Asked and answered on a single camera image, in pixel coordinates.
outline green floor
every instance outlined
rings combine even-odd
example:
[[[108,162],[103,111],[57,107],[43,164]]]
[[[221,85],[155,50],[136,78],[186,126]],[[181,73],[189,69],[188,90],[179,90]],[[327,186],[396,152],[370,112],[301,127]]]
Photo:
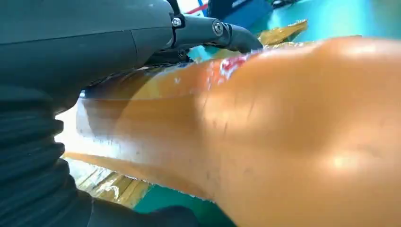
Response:
[[[275,10],[249,29],[257,33],[301,19],[308,19],[309,28],[298,35],[295,42],[344,35],[401,39],[401,0],[302,0]],[[234,226],[215,204],[158,186],[145,196],[135,210],[149,212],[170,205],[191,208],[203,227]]]

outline scratch mark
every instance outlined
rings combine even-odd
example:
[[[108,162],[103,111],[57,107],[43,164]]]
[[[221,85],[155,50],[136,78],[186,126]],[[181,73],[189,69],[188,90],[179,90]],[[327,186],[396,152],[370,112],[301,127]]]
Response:
[[[224,134],[223,134],[223,137],[226,137],[227,128],[228,128],[228,122],[226,122],[226,124],[224,125]]]
[[[237,93],[234,95],[234,109],[237,107]]]
[[[209,93],[207,94],[207,96],[205,98],[205,102],[203,103],[203,106],[200,110],[201,113],[203,113],[205,111],[206,103],[208,102],[208,100],[209,100]]]
[[[253,106],[255,105],[255,100],[256,100],[256,98],[254,97],[253,100],[252,100],[252,103],[251,103],[251,107],[249,108],[248,116],[246,117],[247,121],[249,120],[249,117],[251,117]]]

